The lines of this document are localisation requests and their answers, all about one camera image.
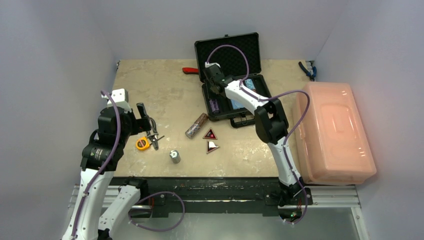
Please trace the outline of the black poker set case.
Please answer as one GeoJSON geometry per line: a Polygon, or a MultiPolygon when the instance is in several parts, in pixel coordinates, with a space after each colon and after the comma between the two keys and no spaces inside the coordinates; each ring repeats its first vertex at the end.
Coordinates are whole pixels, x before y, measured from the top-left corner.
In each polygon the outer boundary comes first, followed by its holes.
{"type": "MultiPolygon", "coordinates": [[[[230,120],[233,128],[241,128],[253,125],[255,121],[248,119],[252,114],[245,108],[233,110],[231,100],[215,94],[210,90],[209,84],[206,82],[204,74],[205,62],[210,53],[218,46],[232,45],[240,49],[247,58],[249,76],[246,79],[252,79],[256,87],[256,93],[266,98],[272,95],[269,91],[267,83],[261,75],[262,65],[260,56],[259,34],[257,32],[225,35],[224,37],[198,40],[194,43],[194,50],[199,70],[199,78],[202,82],[202,94],[207,110],[209,120],[212,122],[230,120]],[[220,113],[212,114],[209,105],[209,99],[217,99],[220,113]]],[[[247,67],[241,53],[232,47],[223,47],[218,49],[210,58],[210,63],[218,63],[225,75],[232,75],[236,80],[246,77],[247,67]]]]}

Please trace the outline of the purple chip stack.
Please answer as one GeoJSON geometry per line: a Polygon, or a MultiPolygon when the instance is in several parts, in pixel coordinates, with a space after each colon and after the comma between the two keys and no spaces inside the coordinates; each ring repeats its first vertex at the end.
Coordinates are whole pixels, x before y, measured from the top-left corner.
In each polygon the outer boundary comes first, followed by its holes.
{"type": "Polygon", "coordinates": [[[221,112],[217,99],[215,99],[215,98],[209,99],[209,106],[210,106],[212,114],[216,115],[216,114],[219,114],[221,112]]]}

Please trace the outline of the brown chip roll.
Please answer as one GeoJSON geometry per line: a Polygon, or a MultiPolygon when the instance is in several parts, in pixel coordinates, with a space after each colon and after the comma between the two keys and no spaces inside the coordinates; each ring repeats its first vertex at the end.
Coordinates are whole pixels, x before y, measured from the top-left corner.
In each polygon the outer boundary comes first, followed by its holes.
{"type": "Polygon", "coordinates": [[[185,132],[185,135],[192,139],[199,130],[203,127],[203,125],[206,124],[206,122],[209,120],[209,117],[206,113],[202,113],[195,121],[194,123],[187,129],[185,132]]]}

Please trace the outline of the grey chip stack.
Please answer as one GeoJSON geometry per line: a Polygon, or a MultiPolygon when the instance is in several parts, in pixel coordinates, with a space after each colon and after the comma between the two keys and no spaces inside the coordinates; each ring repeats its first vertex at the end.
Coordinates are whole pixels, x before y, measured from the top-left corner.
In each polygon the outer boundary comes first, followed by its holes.
{"type": "Polygon", "coordinates": [[[171,150],[169,156],[174,164],[178,164],[181,162],[181,157],[177,150],[171,150]]]}

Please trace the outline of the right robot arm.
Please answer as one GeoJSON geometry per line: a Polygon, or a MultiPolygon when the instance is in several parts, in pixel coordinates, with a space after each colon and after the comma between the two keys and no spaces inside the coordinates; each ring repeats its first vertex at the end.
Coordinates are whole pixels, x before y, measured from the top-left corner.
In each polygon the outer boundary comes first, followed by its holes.
{"type": "Polygon", "coordinates": [[[243,80],[225,76],[217,63],[205,63],[203,72],[214,93],[235,100],[254,115],[256,134],[269,147],[277,167],[282,200],[292,204],[302,193],[307,204],[308,193],[291,154],[288,143],[291,133],[278,97],[267,98],[247,88],[243,80]]]}

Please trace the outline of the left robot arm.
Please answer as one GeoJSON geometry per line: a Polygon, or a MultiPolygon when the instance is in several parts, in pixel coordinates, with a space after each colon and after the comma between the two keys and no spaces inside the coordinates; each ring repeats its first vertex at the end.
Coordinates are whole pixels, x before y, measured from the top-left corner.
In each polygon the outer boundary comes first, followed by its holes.
{"type": "Polygon", "coordinates": [[[134,204],[149,199],[149,187],[142,177],[128,177],[106,211],[104,199],[130,136],[151,130],[150,116],[138,103],[140,118],[122,107],[104,108],[97,119],[98,128],[82,150],[79,191],[64,240],[111,240],[117,227],[134,204]]]}

